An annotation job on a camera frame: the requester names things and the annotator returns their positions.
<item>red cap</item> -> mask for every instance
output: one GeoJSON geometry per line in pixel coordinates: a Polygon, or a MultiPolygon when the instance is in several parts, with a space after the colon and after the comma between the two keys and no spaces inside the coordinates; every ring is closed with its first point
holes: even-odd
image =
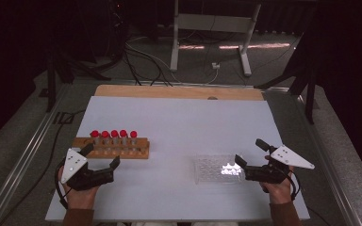
{"type": "Polygon", "coordinates": [[[112,130],[111,131],[111,137],[118,137],[119,133],[117,132],[117,130],[112,130]]]}
{"type": "Polygon", "coordinates": [[[120,131],[120,137],[127,137],[127,132],[125,130],[120,131]]]}
{"type": "Polygon", "coordinates": [[[94,130],[94,131],[90,132],[90,136],[91,137],[99,137],[99,132],[97,130],[94,130]]]}
{"type": "Polygon", "coordinates": [[[137,137],[137,131],[131,131],[130,136],[131,136],[132,138],[137,137]]]}
{"type": "Polygon", "coordinates": [[[108,131],[105,130],[104,132],[102,132],[102,137],[104,138],[109,137],[108,131]]]}

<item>wooden test tube holder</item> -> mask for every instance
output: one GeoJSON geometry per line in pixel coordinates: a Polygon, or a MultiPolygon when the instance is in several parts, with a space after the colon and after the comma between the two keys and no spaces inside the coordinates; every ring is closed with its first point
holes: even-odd
{"type": "Polygon", "coordinates": [[[128,138],[126,145],[122,144],[121,139],[114,144],[112,140],[108,144],[104,143],[101,138],[100,142],[95,144],[92,137],[76,137],[73,141],[73,147],[84,148],[87,144],[93,144],[93,151],[91,151],[87,158],[115,158],[120,156],[122,159],[148,159],[149,158],[149,141],[148,138],[136,138],[136,144],[132,144],[132,138],[128,138]]]}

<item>white metal frame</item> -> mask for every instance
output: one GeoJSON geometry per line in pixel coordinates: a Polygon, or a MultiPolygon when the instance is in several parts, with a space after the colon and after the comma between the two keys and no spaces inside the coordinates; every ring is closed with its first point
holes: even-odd
{"type": "Polygon", "coordinates": [[[170,70],[172,72],[177,71],[178,65],[178,29],[191,29],[246,33],[245,42],[243,43],[243,45],[239,46],[239,55],[244,75],[250,76],[252,74],[251,66],[249,65],[249,60],[246,52],[252,34],[254,33],[255,23],[261,5],[255,5],[255,10],[251,17],[230,17],[179,13],[178,0],[175,0],[174,2],[175,6],[173,51],[172,61],[170,63],[170,70]]]}

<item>clear plastic tray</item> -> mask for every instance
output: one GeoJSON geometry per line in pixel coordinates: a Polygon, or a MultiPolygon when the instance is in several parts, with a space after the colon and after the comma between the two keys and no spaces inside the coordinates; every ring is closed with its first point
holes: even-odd
{"type": "Polygon", "coordinates": [[[197,154],[195,183],[240,183],[243,169],[235,164],[234,154],[197,154]]]}

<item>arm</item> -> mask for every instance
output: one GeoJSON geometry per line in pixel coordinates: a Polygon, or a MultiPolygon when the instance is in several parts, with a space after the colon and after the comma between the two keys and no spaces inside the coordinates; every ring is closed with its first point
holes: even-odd
{"type": "Polygon", "coordinates": [[[290,181],[281,184],[260,183],[270,194],[271,218],[274,226],[300,226],[298,213],[290,197],[290,181]]]}
{"type": "MultiPolygon", "coordinates": [[[[58,179],[61,180],[63,167],[58,172],[58,179]]],[[[89,190],[77,191],[63,185],[64,192],[67,194],[67,203],[69,209],[63,220],[64,226],[91,226],[93,221],[93,205],[99,186],[89,190]]]]}

